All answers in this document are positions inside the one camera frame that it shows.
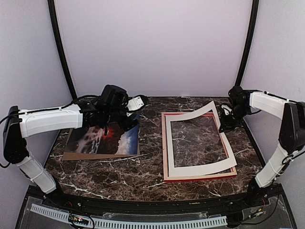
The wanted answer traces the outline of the clear acrylic sheet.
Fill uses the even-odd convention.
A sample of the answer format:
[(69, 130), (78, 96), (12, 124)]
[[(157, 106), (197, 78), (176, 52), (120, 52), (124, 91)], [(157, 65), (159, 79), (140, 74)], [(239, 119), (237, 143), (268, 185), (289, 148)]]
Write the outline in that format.
[(175, 168), (207, 165), (228, 158), (211, 114), (171, 121), (171, 132)]

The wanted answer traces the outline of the red wooden picture frame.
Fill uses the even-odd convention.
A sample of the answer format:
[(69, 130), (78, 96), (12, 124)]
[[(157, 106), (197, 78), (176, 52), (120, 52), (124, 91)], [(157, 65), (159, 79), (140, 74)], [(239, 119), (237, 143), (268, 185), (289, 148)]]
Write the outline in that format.
[(218, 115), (213, 112), (206, 112), (195, 115), (192, 112), (162, 112), (162, 138), (163, 138), (163, 176), (165, 182), (192, 182), (212, 179), (230, 178), (237, 175), (235, 166), (237, 165), (232, 148), (224, 133), (219, 133), (219, 137), (224, 148), (226, 159), (207, 165), (179, 167), (181, 176), (170, 175), (173, 166), (173, 146), (172, 139), (167, 135), (171, 132), (169, 121), (185, 121), (198, 117), (211, 117), (216, 126), (220, 121)]

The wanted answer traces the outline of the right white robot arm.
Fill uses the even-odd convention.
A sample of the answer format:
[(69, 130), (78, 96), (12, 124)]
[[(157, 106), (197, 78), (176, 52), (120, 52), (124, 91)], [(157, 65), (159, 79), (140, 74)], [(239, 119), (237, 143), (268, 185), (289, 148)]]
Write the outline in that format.
[(240, 126), (243, 118), (263, 111), (280, 120), (278, 145), (263, 169), (251, 180), (243, 203), (253, 207), (262, 198), (260, 189), (269, 187), (288, 168), (290, 163), (305, 152), (305, 104), (269, 92), (245, 90), (234, 86), (228, 92), (231, 105), (223, 108), (220, 132)]

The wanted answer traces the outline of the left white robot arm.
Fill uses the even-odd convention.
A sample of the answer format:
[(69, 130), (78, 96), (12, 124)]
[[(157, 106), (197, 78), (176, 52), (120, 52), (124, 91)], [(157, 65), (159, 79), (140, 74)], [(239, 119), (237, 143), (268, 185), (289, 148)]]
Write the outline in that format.
[(38, 110), (10, 108), (2, 119), (3, 156), (9, 165), (16, 165), (27, 178), (35, 183), (43, 193), (49, 194), (49, 201), (57, 208), (67, 204), (55, 178), (27, 149), (26, 138), (44, 132), (99, 126), (106, 130), (110, 123), (118, 123), (124, 131), (137, 125), (138, 112), (147, 105), (147, 98), (138, 95), (122, 98), (116, 103), (106, 103), (101, 96), (85, 95), (65, 106)]

